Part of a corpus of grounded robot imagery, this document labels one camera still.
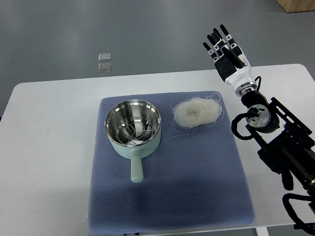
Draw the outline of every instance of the blue mat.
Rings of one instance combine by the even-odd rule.
[[[172,124],[170,104],[213,93],[160,93],[102,100],[91,179],[91,234],[250,224],[254,220],[247,181],[222,99],[224,116],[219,123],[169,139],[180,135]],[[110,109],[129,99],[151,102],[161,115],[161,142],[153,154],[142,159],[141,183],[131,182],[130,160],[114,151],[104,129]]]

